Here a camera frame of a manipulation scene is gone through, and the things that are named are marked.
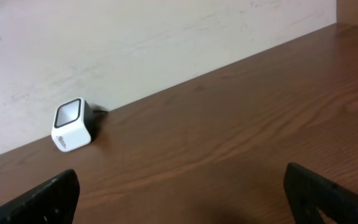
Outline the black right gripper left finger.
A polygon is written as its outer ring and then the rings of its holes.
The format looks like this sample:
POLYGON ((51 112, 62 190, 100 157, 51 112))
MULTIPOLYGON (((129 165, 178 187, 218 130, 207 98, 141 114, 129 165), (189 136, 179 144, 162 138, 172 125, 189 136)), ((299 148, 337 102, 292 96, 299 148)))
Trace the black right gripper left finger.
POLYGON ((0 206, 0 223, 72 223, 80 195, 76 172, 67 169, 0 206))

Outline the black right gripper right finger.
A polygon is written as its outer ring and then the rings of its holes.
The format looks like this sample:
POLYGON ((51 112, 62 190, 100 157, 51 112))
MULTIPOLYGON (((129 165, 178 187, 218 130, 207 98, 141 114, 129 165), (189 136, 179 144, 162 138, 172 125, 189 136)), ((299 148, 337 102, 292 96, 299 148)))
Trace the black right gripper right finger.
POLYGON ((297 164, 287 164, 283 188, 296 223, 358 223, 358 194, 297 164))

